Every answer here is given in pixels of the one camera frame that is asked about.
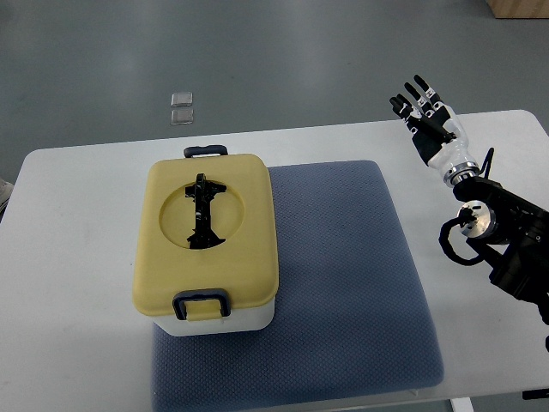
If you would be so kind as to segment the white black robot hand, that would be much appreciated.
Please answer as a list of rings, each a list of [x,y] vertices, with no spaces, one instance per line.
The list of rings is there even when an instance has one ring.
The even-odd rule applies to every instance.
[[[451,106],[419,75],[414,84],[404,84],[408,96],[389,99],[393,112],[412,134],[412,142],[426,166],[437,170],[443,182],[453,187],[480,175],[480,166],[468,152],[469,140]]]

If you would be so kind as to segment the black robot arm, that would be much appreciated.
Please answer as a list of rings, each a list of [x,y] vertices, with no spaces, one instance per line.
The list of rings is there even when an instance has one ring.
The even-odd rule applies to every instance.
[[[462,266],[486,262],[491,284],[538,307],[548,323],[548,212],[488,179],[494,149],[482,168],[453,186],[463,202],[438,237],[443,253]]]

